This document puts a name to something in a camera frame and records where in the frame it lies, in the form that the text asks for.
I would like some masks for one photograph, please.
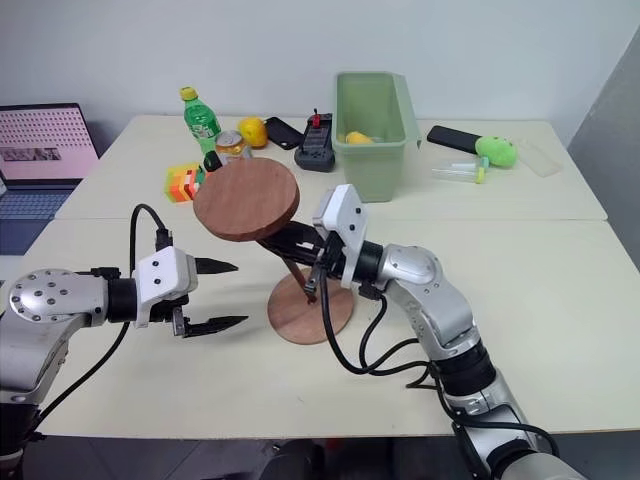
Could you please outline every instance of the green plush toy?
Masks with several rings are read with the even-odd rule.
[[[476,153],[496,167],[513,167],[518,156],[515,145],[500,137],[480,137],[476,140]]]

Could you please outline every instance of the green plastic basket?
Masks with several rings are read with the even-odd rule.
[[[420,146],[407,82],[389,72],[342,72],[336,75],[331,142],[347,183],[363,202],[388,202],[400,182],[407,148]],[[358,131],[375,143],[346,143]]]

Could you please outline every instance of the wooden stand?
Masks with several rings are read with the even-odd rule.
[[[210,175],[193,209],[212,234],[225,240],[262,240],[284,227],[300,201],[298,184],[282,164],[268,158],[236,159]],[[320,301],[304,291],[310,269],[282,259],[291,272],[274,288],[267,314],[278,335],[300,345],[326,340]],[[331,323],[338,333],[353,312],[353,293],[328,281]]]

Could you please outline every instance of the remote control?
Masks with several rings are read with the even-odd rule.
[[[331,148],[331,114],[319,114],[317,109],[307,120],[302,143],[293,158],[304,170],[330,172],[336,159]]]

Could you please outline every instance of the laptop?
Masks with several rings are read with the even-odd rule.
[[[0,106],[0,255],[23,255],[97,162],[77,103]]]

